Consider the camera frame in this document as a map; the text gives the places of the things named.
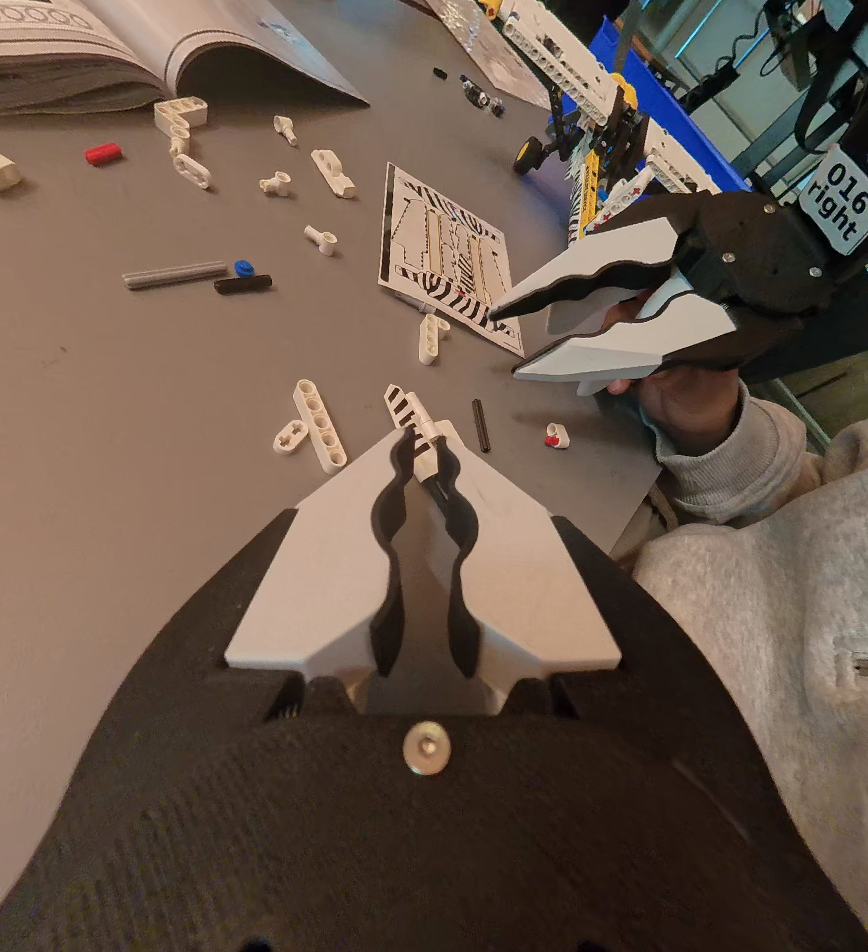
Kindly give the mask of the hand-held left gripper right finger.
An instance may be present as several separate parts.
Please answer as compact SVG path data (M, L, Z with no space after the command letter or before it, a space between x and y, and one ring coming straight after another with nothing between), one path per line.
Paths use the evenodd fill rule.
M492 708L523 680L614 670L620 648L547 509L458 440L435 446L458 548L447 617L456 667Z

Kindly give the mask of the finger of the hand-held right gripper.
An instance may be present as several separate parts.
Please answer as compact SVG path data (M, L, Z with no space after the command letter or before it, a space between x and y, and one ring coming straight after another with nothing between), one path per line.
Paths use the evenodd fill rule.
M703 299L681 272L673 271L636 319L561 339L512 374L528 382L576 384L578 396L592 396L613 380L645 378L674 354L735 328L724 306Z
M665 217L596 232L515 284L490 307L489 319L520 317L614 290L640 292L668 277L678 241Z

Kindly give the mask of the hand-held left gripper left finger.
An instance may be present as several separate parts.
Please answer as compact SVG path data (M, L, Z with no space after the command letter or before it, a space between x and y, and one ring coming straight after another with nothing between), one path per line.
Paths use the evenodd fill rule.
M404 637L392 541L405 521L415 432L394 429L280 515L287 530L226 649L233 668L391 673Z

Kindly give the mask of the striped lego piece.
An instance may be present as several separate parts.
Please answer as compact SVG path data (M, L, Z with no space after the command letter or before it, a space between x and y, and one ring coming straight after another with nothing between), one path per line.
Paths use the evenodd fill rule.
M431 438L428 438L428 435L419 432L415 426L412 425L412 410L408 400L405 398L406 393L407 391L404 391L402 387L391 385L384 393L384 400L394 426L413 431L414 477L418 482L422 482L428 477L438 474L439 466L436 441L443 436L443 431L440 425L434 421L440 432L438 432L436 436L434 433L431 433Z

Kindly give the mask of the white straight lego beam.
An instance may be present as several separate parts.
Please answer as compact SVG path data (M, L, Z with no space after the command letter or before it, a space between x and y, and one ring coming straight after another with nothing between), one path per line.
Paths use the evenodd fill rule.
M347 455L318 388L312 381L300 379L293 400L302 422L309 429L309 438L322 470L329 476L339 473L347 464Z

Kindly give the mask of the white lego L-beam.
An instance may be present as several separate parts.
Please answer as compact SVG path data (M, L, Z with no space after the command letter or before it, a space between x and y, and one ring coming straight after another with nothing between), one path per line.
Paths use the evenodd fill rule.
M439 356L440 342L451 333L450 323L436 313L426 313L419 325L418 359L422 365L432 365Z

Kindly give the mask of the dark lego pin cluster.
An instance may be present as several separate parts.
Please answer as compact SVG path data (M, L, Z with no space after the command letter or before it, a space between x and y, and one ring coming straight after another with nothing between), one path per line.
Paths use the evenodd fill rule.
M505 106L497 96L488 94L480 85L468 78L465 74L460 76L461 86L464 92L464 98L481 112L489 113L497 118L501 118L505 113Z

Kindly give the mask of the yellow black lego model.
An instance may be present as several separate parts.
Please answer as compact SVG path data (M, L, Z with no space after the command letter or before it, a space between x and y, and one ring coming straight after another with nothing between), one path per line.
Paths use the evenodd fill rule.
M529 138L514 160L524 175L557 155L571 182L567 244L592 234L648 193L719 194L702 165L660 123L642 112L638 95L611 73L543 3L502 2L501 34L536 67L547 87L547 140Z

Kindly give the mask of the white lego connector block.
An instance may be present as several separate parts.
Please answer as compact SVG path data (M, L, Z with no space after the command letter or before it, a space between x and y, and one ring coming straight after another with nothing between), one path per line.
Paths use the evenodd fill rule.
M333 194L344 200L357 197L357 187L345 174L338 155L331 149L314 149L310 153L316 168Z

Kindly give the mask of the black and blue lego pin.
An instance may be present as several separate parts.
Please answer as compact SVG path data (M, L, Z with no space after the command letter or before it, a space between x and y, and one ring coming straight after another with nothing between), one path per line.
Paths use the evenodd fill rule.
M257 272L254 266L246 259L237 259L234 262L235 275L233 277L214 280L215 292L223 296L233 296L273 290L274 283L270 274Z

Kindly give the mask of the white angled lego beam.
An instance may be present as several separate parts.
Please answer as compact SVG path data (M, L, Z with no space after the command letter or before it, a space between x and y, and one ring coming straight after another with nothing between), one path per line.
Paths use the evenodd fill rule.
M205 125L207 113L207 102L196 96L153 104L155 127L167 137L168 152L172 159L189 154L191 129Z

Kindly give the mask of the person's right hand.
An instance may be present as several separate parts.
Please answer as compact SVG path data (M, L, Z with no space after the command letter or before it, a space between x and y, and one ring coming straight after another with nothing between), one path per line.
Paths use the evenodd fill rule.
M702 456L725 443L741 415L736 368L717 371L677 365L637 380L614 380L606 391L613 396L634 395L641 411L686 456Z

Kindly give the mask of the zebra sticker sheet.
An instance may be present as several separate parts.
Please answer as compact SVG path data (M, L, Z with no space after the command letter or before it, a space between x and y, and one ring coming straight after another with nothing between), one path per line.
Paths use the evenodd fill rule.
M489 317L512 288L503 233L393 162L385 169L378 284L524 355L519 319Z

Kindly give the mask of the crinkled plastic bag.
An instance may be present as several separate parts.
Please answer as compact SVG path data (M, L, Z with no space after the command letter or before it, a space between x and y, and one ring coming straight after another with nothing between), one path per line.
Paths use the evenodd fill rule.
M438 19L499 92L545 109L548 91L475 1L403 1Z

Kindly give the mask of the person's grey sweatshirt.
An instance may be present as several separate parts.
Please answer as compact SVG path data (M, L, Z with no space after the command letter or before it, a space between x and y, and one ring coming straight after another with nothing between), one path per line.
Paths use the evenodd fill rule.
M868 927L868 420L821 484L747 526L686 523L634 577L740 708L824 871Z

